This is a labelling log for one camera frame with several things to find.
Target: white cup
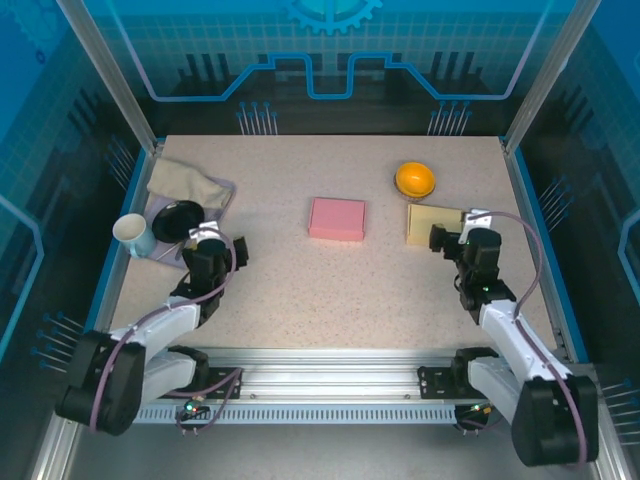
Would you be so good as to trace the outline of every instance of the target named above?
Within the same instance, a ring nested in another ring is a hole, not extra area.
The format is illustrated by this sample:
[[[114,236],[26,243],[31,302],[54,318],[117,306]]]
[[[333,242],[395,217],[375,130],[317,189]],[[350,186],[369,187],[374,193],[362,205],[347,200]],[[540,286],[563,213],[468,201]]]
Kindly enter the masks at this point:
[[[142,215],[128,213],[113,224],[113,237],[135,258],[148,257],[156,248],[156,237]]]

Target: gear logo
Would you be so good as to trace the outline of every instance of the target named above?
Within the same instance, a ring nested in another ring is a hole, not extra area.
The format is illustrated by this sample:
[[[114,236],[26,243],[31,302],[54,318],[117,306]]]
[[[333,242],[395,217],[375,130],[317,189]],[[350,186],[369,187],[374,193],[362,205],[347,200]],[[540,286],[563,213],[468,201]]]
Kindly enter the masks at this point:
[[[286,0],[289,20],[297,20],[301,28],[311,27],[318,34],[347,33],[350,27],[360,28],[363,19],[373,18],[373,9],[382,7],[382,0]]]
[[[53,0],[0,0],[0,16],[11,14],[31,43],[40,50],[56,38],[58,14]]]

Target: black bowl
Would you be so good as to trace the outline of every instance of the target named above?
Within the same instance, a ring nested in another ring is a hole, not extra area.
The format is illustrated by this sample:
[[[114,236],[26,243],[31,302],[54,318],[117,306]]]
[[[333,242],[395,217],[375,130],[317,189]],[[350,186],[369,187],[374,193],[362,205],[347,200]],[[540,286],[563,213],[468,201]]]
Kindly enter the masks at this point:
[[[164,243],[189,238],[189,230],[204,222],[204,209],[190,200],[170,203],[158,212],[151,224],[153,235]]]

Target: glass panel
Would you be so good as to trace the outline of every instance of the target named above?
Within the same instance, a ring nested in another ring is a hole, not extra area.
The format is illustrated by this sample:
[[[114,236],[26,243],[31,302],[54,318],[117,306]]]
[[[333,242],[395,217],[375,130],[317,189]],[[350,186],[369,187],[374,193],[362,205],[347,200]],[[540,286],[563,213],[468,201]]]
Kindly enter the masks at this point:
[[[600,5],[521,146],[587,353],[603,386],[619,385],[606,395],[629,444],[640,441],[639,15],[640,4]]]
[[[86,3],[159,135],[497,135],[574,0]]]
[[[139,147],[55,2],[0,13],[0,464],[28,478]]]

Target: yellow sponge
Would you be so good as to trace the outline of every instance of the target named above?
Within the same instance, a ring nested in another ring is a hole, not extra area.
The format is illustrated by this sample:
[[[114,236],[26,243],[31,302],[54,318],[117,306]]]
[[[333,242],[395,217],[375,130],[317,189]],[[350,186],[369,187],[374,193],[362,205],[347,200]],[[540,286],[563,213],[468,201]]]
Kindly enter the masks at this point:
[[[429,245],[433,224],[442,224],[450,232],[462,232],[462,210],[409,204],[407,217],[407,244]]]

